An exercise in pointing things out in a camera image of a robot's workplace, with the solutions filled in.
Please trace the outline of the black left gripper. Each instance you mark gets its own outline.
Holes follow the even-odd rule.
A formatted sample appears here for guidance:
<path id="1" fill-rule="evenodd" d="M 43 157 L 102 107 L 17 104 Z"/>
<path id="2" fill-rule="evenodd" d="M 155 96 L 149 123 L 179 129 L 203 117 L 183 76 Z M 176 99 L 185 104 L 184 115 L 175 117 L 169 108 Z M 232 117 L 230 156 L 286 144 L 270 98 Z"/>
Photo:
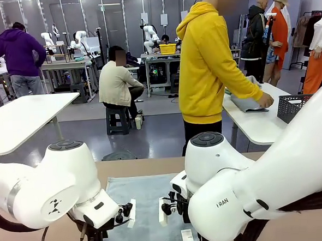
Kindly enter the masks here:
<path id="1" fill-rule="evenodd" d="M 108 230 L 114 229 L 114 223 L 106 223 L 99 229 L 94 228 L 93 226 L 88 225 L 85 231 L 87 236 L 87 241 L 103 241 L 103 239 L 108 238 Z"/>

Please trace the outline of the person's right hand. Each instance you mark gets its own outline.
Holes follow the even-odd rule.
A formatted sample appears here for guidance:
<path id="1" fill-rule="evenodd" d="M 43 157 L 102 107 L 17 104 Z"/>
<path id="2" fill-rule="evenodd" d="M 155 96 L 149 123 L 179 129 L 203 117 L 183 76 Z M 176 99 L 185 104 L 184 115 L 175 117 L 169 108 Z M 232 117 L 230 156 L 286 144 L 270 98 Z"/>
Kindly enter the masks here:
<path id="1" fill-rule="evenodd" d="M 263 92 L 262 97 L 257 101 L 261 108 L 269 108 L 273 105 L 274 99 L 269 94 Z"/>

